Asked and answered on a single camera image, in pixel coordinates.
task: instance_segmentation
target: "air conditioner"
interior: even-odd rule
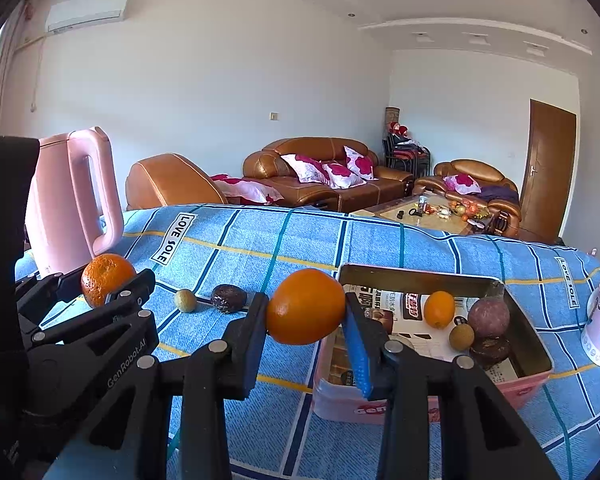
[[[72,28],[120,22],[127,0],[67,0],[55,4],[46,17],[46,32],[59,34]]]

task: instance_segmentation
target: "snack on table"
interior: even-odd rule
[[[437,205],[431,205],[430,203],[426,203],[424,206],[424,213],[427,215],[433,215],[433,213],[437,213],[439,208]]]
[[[462,323],[453,327],[449,334],[449,344],[454,350],[464,352],[474,344],[474,329],[468,323]]]
[[[444,290],[431,294],[424,304],[424,321],[439,330],[451,323],[455,314],[454,297]]]
[[[394,331],[394,313],[383,308],[366,308],[365,317],[379,321],[387,334],[391,335]]]
[[[345,315],[342,285],[318,269],[287,276],[267,305],[267,330],[277,342],[308,345],[337,329]]]
[[[501,363],[509,357],[511,344],[505,337],[486,337],[478,339],[469,348],[469,354],[485,370]]]
[[[99,254],[82,271],[80,286],[91,308],[104,305],[107,294],[115,292],[136,275],[129,260],[119,254]]]
[[[211,291],[211,304],[223,314],[238,312],[247,303],[247,293],[239,286],[217,285]]]
[[[471,307],[467,321],[477,337],[498,337],[509,327],[509,308],[501,298],[481,298]]]
[[[462,217],[462,220],[465,220],[464,216],[467,218],[487,218],[490,216],[489,210],[484,206],[479,205],[477,202],[473,202],[471,199],[463,198],[462,203],[458,203],[456,200],[449,201],[449,207],[451,211]]]
[[[440,206],[438,209],[438,216],[444,220],[447,220],[451,216],[451,209],[448,207]]]
[[[196,309],[198,299],[188,288],[181,288],[173,296],[173,303],[179,311],[188,314]]]
[[[344,285],[345,292],[355,293],[366,317],[369,311],[390,311],[394,315],[393,333],[390,338],[410,346],[420,355],[443,361],[452,361],[459,352],[449,344],[449,333],[458,324],[466,323],[466,316],[478,298],[452,298],[453,317],[442,329],[431,327],[425,321],[425,304],[430,296],[392,292],[361,285]]]

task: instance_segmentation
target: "wooden door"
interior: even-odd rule
[[[527,237],[535,235],[538,241],[552,244],[560,232],[571,189],[576,116],[533,100],[530,116],[520,227]]]

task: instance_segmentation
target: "purple cloth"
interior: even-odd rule
[[[490,202],[491,200],[506,200],[515,205],[520,205],[518,193],[507,186],[482,186],[482,191],[480,193],[473,193],[472,195],[486,200],[487,202]]]

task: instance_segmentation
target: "white wall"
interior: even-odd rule
[[[461,50],[397,50],[390,105],[431,151],[432,166],[474,158],[522,190],[529,100],[580,115],[578,78],[511,57]]]
[[[600,259],[600,19],[585,2],[579,8],[586,11],[582,21],[587,23],[593,56],[580,80],[580,163],[564,240],[584,251],[597,248]]]
[[[58,1],[40,1],[29,39]],[[352,23],[300,0],[129,0],[127,11],[124,22],[46,38],[35,112],[42,43],[16,54],[4,134],[101,126],[123,203],[131,165],[158,153],[241,175],[247,155],[282,137],[381,148],[390,53]]]

